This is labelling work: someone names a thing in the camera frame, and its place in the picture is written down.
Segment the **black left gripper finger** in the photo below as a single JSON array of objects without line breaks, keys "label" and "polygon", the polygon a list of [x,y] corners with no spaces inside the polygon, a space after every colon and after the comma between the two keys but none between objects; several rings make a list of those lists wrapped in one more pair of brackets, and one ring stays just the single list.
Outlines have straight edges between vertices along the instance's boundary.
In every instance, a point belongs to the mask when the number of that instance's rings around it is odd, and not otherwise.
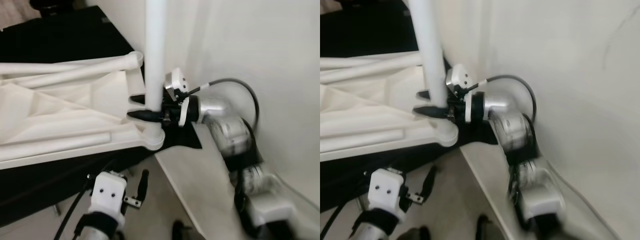
[{"label": "black left gripper finger", "polygon": [[435,178],[436,178],[436,175],[438,174],[438,171],[439,171],[438,166],[435,166],[435,165],[432,166],[428,171],[428,174],[425,177],[422,185],[423,198],[429,198],[429,196],[432,194],[432,190],[434,189],[434,185],[435,185]]},{"label": "black left gripper finger", "polygon": [[135,197],[139,203],[143,203],[146,200],[149,174],[148,169],[142,170],[137,186],[137,196]]}]

